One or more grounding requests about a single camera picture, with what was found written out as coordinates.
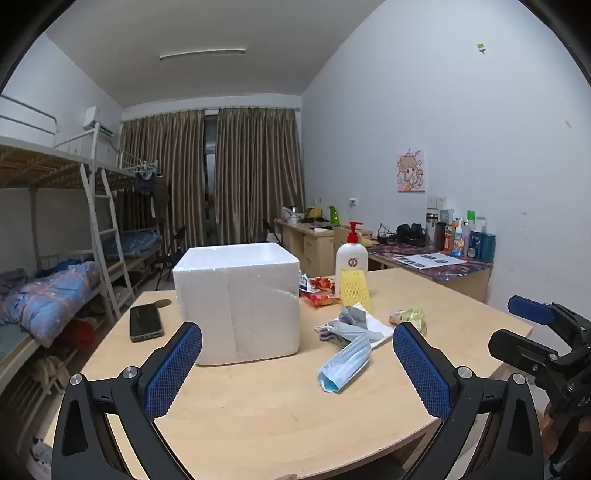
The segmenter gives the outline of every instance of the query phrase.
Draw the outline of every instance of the blue gripper pad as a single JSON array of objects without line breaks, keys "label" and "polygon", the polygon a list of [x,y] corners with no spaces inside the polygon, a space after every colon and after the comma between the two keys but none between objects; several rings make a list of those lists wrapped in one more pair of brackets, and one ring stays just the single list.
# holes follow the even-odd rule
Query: blue gripper pad
[{"label": "blue gripper pad", "polygon": [[168,357],[145,387],[144,411],[149,419],[153,420],[166,415],[201,353],[201,346],[201,329],[193,324],[177,340]]},{"label": "blue gripper pad", "polygon": [[445,420],[452,410],[447,382],[403,323],[394,329],[393,343],[394,352],[429,415]]},{"label": "blue gripper pad", "polygon": [[540,325],[549,325],[554,321],[554,313],[550,307],[518,295],[509,299],[507,309],[513,315],[539,323]]}]

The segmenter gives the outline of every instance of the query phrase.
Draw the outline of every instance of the curtain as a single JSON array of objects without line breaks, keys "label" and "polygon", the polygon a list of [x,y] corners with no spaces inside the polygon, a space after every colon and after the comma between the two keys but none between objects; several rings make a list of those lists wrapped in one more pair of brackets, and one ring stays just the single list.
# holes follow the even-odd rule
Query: curtain
[{"label": "curtain", "polygon": [[[200,247],[206,243],[205,173],[203,127],[205,113],[186,111],[138,118],[123,124],[122,150],[148,163],[158,162],[170,192],[168,228],[164,228],[165,245],[183,225],[187,226],[186,246]],[[118,202],[125,229],[146,228],[151,219],[149,198],[126,192]]]},{"label": "curtain", "polygon": [[220,243],[255,242],[283,206],[304,208],[292,109],[230,108],[217,117],[216,223]]}]

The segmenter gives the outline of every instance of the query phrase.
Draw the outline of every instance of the air conditioner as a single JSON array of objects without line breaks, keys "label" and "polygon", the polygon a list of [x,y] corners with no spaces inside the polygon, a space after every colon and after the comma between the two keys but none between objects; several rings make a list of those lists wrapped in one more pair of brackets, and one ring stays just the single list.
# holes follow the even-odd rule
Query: air conditioner
[{"label": "air conditioner", "polygon": [[92,130],[96,123],[100,123],[100,133],[107,135],[107,137],[112,137],[115,135],[111,130],[109,130],[103,122],[100,120],[100,109],[97,106],[91,106],[86,109],[86,116],[84,118],[84,125],[82,126],[84,130]]}]

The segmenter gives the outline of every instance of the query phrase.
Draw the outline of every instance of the yellow mesh net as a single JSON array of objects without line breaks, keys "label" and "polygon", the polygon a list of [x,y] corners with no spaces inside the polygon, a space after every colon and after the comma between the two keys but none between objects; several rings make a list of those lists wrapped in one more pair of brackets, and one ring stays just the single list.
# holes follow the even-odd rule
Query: yellow mesh net
[{"label": "yellow mesh net", "polygon": [[359,302],[365,310],[373,313],[368,283],[363,270],[341,270],[339,289],[340,301],[343,305],[350,307]]}]

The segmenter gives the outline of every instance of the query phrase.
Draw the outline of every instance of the poster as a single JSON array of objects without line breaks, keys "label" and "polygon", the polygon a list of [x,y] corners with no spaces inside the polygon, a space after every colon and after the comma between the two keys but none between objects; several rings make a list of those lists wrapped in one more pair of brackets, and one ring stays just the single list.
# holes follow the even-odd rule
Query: poster
[{"label": "poster", "polygon": [[396,163],[399,192],[424,192],[426,189],[425,154],[422,150],[398,156]]}]

